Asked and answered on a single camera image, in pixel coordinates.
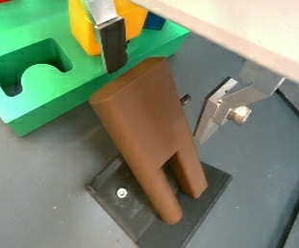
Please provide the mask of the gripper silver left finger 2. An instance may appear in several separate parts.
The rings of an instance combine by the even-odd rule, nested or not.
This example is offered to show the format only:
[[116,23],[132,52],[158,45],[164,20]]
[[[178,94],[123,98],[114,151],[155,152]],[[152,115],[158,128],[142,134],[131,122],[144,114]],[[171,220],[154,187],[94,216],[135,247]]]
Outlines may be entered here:
[[106,70],[111,74],[127,63],[126,22],[112,0],[84,0],[84,4],[94,21]]

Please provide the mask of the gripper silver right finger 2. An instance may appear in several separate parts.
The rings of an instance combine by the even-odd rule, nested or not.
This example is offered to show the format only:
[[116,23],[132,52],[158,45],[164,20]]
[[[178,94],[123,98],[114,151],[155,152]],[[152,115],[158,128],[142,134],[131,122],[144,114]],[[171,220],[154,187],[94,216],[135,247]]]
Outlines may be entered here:
[[248,105],[268,98],[284,82],[284,77],[251,61],[244,62],[239,77],[250,83],[247,87],[231,93],[238,81],[227,77],[206,97],[194,129],[194,138],[200,144],[228,120],[242,125],[251,114]]

